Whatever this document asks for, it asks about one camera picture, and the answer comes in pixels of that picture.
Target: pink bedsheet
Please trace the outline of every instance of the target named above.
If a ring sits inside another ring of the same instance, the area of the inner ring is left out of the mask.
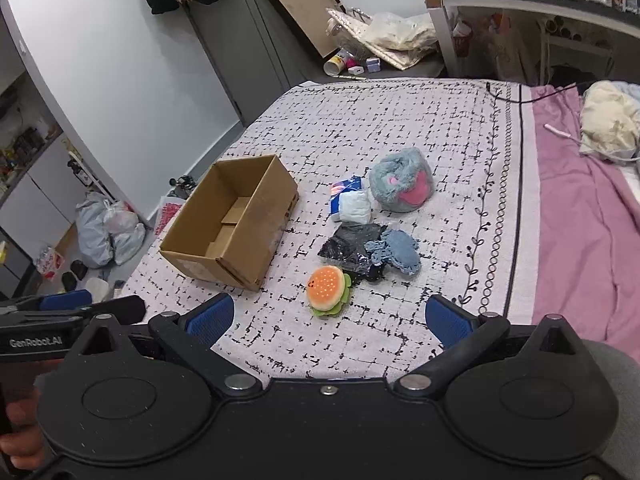
[[[552,87],[532,89],[535,98]],[[640,205],[620,170],[544,128],[580,133],[575,89],[533,104],[540,170],[540,259],[533,323],[563,314],[583,338],[640,362]]]

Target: cardboard box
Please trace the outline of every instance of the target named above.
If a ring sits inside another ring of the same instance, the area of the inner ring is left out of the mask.
[[[216,162],[160,245],[181,273],[259,290],[298,201],[298,185],[275,155]]]

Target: white desk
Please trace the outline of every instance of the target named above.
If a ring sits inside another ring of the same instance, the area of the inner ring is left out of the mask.
[[[527,10],[593,23],[640,39],[640,16],[593,2],[573,0],[424,0],[438,35],[442,57],[450,77],[461,77],[446,7]]]

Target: bedsheet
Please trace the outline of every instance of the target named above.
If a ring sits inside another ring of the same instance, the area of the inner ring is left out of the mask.
[[[533,96],[553,92],[532,90]],[[532,322],[560,312],[583,338],[640,362],[640,204],[620,167],[578,154],[575,89],[535,102],[540,165],[540,265]]]
[[[492,82],[504,98],[530,90]],[[352,288],[346,309],[319,319],[305,301],[308,275],[322,261],[329,186],[366,177],[382,156],[407,146],[424,152],[436,181],[420,209],[374,208],[420,242],[422,270],[394,269]],[[394,380],[441,351],[424,320],[430,294],[454,298],[477,314],[495,310],[528,322],[538,266],[540,188],[531,105],[494,99],[484,83],[388,79],[294,88],[279,98],[224,157],[276,153],[299,184],[300,201],[259,292],[199,282],[158,253],[139,264],[124,294],[138,294],[147,318],[186,312],[213,294],[236,304],[230,330],[213,347],[266,382],[271,376],[380,377]]]

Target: bottle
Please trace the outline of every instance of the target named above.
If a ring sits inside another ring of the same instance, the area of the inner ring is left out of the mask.
[[[349,53],[341,49],[329,61],[324,64],[324,73],[330,76],[337,76],[344,70]]]

